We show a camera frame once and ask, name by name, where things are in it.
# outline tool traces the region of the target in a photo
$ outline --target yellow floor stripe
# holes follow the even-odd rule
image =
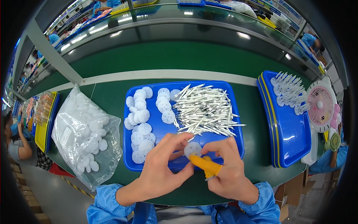
[[[91,195],[91,194],[85,192],[84,190],[82,190],[81,188],[78,188],[78,187],[76,187],[75,185],[73,185],[71,182],[69,182],[67,179],[65,179],[62,175],[60,175],[60,176],[61,176],[62,179],[64,179],[64,180],[65,180],[69,185],[71,185],[72,187],[76,188],[76,189],[79,190],[80,192],[84,193],[85,195],[90,196],[90,197],[93,198],[93,199],[95,198],[93,195]]]

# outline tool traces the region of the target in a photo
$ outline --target small desk fan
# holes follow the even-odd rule
[[[337,117],[340,106],[337,104],[329,77],[313,82],[308,87],[306,103],[311,105],[308,116],[315,131],[323,133],[330,127],[334,129],[338,127]]]

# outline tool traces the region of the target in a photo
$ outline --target gray shirt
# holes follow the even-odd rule
[[[30,165],[30,166],[36,166],[37,163],[37,148],[34,142],[29,142],[30,148],[32,150],[32,156],[29,159],[22,159],[19,158],[19,147],[24,147],[24,144],[22,141],[16,140],[12,141],[9,144],[8,150],[10,156],[20,165]]]

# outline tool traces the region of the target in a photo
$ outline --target blue plastic tray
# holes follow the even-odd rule
[[[232,103],[232,112],[234,114],[239,115],[239,111],[237,109],[235,95],[232,90],[232,87],[229,83],[224,82],[224,81],[203,81],[203,80],[200,80],[200,81],[166,82],[166,83],[157,83],[157,84],[151,84],[151,85],[135,86],[128,90],[128,92],[126,94],[126,98],[128,96],[133,96],[136,90],[141,89],[144,86],[149,86],[152,88],[152,90],[153,90],[152,98],[146,99],[147,109],[150,112],[150,118],[147,121],[147,123],[150,124],[153,128],[152,133],[154,133],[156,135],[155,145],[157,145],[165,134],[167,134],[167,133],[175,134],[178,131],[178,128],[176,128],[173,124],[165,124],[161,120],[162,113],[155,106],[156,98],[158,96],[158,90],[160,88],[168,88],[170,91],[173,89],[181,90],[182,88],[186,87],[189,84],[191,84],[191,86],[197,86],[197,85],[200,85],[203,83],[205,83],[206,86],[213,85],[216,88],[222,88],[224,90],[227,90],[227,93],[229,94],[228,98],[231,100],[231,103]],[[130,111],[129,111],[127,105],[125,105],[124,107],[125,107],[124,117],[126,118],[126,117],[128,117],[128,114],[130,113]],[[234,117],[233,121],[236,121],[240,124],[240,117]],[[232,130],[232,132],[237,135],[237,137],[235,137],[235,140],[237,143],[238,151],[242,158],[244,156],[245,150],[244,150],[244,143],[243,143],[243,138],[242,138],[241,127],[234,127],[234,130]],[[124,164],[131,171],[142,171],[143,164],[136,164],[132,160],[133,150],[131,147],[131,135],[132,135],[132,130],[127,130],[123,126],[123,151],[124,151],[123,160],[124,160]],[[218,134],[209,133],[209,132],[204,132],[204,133],[202,133],[202,135],[203,136],[197,135],[193,139],[193,141],[200,143],[201,147],[203,147],[208,142],[219,141],[219,140],[223,140],[223,139],[227,138],[224,135],[218,135]],[[216,157],[215,153],[213,153],[213,152],[209,152],[207,155],[210,156],[210,158],[216,163],[219,163],[219,164],[224,163],[224,160],[221,157]],[[180,171],[184,168],[184,166],[188,162],[189,162],[189,160],[187,159],[186,156],[181,156],[175,160],[169,161],[168,167],[172,171]]]
[[[270,82],[276,75],[277,72],[264,71],[257,86],[268,120],[272,166],[287,168],[311,150],[311,129],[307,112],[297,116],[294,108],[277,105]]]
[[[232,10],[232,8],[230,6],[226,6],[226,5],[222,5],[219,2],[218,3],[213,3],[211,1],[204,1],[204,3],[206,5],[212,5],[212,6],[216,6],[216,7],[220,7],[220,8],[224,8],[224,9],[229,9]]]
[[[201,0],[200,3],[181,3],[179,0],[176,0],[176,2],[182,6],[204,6],[205,5],[205,2],[203,0]]]

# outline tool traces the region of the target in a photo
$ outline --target worker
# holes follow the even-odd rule
[[[325,47],[322,45],[321,40],[317,39],[309,33],[305,33],[301,40],[307,45],[307,47],[314,55],[316,55],[316,51],[318,50],[320,50],[321,52],[325,50]]]
[[[244,174],[236,141],[229,137],[204,145],[200,153],[215,152],[224,159],[217,177],[208,180],[208,188],[227,199],[237,200],[239,207],[225,204],[191,207],[171,207],[155,210],[144,203],[168,194],[180,187],[194,173],[189,162],[180,172],[173,174],[168,161],[183,155],[187,139],[192,133],[166,134],[147,154],[140,177],[130,184],[101,185],[97,187],[94,204],[87,210],[87,220],[92,223],[280,223],[280,208],[275,204],[274,192],[267,182],[252,184]],[[127,215],[134,211],[128,221]]]
[[[94,8],[93,8],[93,15],[95,17],[101,14],[102,11],[111,9],[115,6],[119,6],[121,4],[120,0],[97,0]]]
[[[314,175],[318,173],[329,173],[342,168],[347,159],[348,145],[343,140],[344,133],[342,124],[338,125],[338,133],[340,134],[341,143],[337,151],[327,150],[312,166],[310,166],[308,174]]]
[[[18,123],[18,131],[20,139],[12,139],[11,131],[12,120],[10,116],[3,117],[1,124],[4,128],[5,142],[8,147],[9,155],[20,165],[38,166],[44,170],[50,170],[52,160],[47,157],[34,142],[28,141],[23,134],[23,126]]]

